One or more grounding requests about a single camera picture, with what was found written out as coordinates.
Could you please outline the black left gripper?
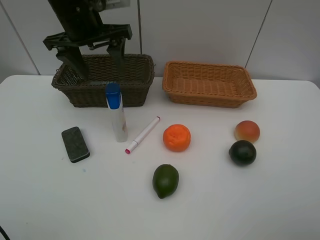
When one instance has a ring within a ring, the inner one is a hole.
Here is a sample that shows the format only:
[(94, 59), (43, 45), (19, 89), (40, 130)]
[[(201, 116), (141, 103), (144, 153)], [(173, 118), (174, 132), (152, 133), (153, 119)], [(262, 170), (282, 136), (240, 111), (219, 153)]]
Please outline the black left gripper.
[(80, 48), (88, 46), (95, 50), (104, 46), (112, 62), (112, 75), (114, 81), (119, 82), (125, 78), (125, 45), (126, 40), (132, 38), (132, 29), (129, 24), (102, 24), (93, 32), (72, 39), (66, 32), (47, 36), (43, 43), (50, 51), (57, 49), (56, 58), (76, 71), (84, 80), (88, 80), (89, 68), (83, 60)]

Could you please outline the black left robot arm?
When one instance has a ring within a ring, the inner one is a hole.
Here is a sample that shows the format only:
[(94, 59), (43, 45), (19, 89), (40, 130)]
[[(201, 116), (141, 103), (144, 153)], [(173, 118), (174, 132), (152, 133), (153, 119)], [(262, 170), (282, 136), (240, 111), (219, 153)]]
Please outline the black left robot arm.
[(95, 50), (107, 46), (118, 71), (125, 71), (125, 44), (132, 38), (129, 24), (104, 24), (100, 12), (107, 9), (106, 0), (50, 0), (49, 4), (64, 32), (47, 36), (43, 43), (49, 51), (57, 49), (56, 58), (88, 79), (80, 47)]

